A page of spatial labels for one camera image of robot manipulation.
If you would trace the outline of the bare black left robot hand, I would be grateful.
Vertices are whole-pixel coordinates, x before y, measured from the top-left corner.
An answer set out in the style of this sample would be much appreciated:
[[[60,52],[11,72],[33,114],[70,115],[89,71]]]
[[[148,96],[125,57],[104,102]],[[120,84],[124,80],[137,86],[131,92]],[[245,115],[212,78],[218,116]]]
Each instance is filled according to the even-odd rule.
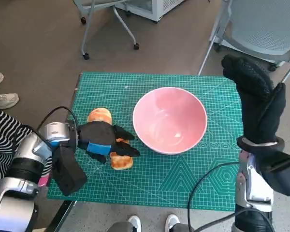
[[[78,135],[78,148],[102,164],[106,163],[106,157],[112,152],[120,156],[140,156],[140,152],[130,144],[117,141],[117,139],[135,139],[130,132],[118,125],[111,125],[104,121],[92,121],[80,125]]]

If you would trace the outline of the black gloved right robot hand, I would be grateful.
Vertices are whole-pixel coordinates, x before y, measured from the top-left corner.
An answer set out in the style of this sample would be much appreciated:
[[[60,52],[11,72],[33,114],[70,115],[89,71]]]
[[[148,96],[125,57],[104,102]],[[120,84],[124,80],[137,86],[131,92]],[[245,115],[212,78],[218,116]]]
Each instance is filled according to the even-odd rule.
[[[286,106],[286,85],[273,85],[268,73],[255,62],[226,55],[223,75],[234,81],[241,99],[244,138],[255,144],[278,141],[276,132]]]

